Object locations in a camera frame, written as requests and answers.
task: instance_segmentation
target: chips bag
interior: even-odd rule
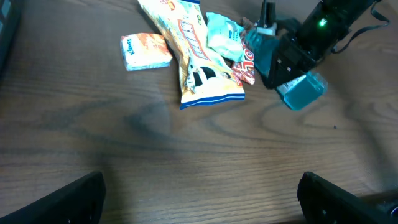
[[[242,83],[214,50],[206,46],[207,26],[199,1],[139,0],[179,63],[181,107],[243,100]]]

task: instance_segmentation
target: wooden table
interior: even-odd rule
[[[280,0],[304,20],[317,0]],[[203,1],[254,21],[260,0]],[[328,93],[289,110],[259,77],[246,99],[180,110],[178,64],[126,72],[122,35],[158,32],[136,1],[35,0],[0,84],[0,216],[93,170],[102,223],[278,223],[302,218],[305,171],[356,195],[398,183],[398,16],[317,68]],[[366,12],[353,30],[377,24]]]

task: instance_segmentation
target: red wrapper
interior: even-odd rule
[[[243,50],[244,50],[244,61],[234,62],[232,64],[232,71],[235,76],[240,80],[253,85],[254,84],[254,54],[244,44],[244,36],[241,37]]]

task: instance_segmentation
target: green led light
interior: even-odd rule
[[[327,22],[328,22],[328,21],[327,21],[326,19],[321,19],[321,21],[319,21],[319,26],[320,26],[320,27],[323,27],[323,26],[326,25]]]

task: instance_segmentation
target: plastic bag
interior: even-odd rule
[[[208,46],[234,62],[244,60],[240,33],[243,27],[220,14],[207,12]]]
[[[120,48],[127,71],[168,67],[173,59],[159,34],[132,34],[120,38]]]
[[[206,46],[207,26],[198,1],[139,0],[179,63],[181,107],[243,100],[242,83],[224,59]]]

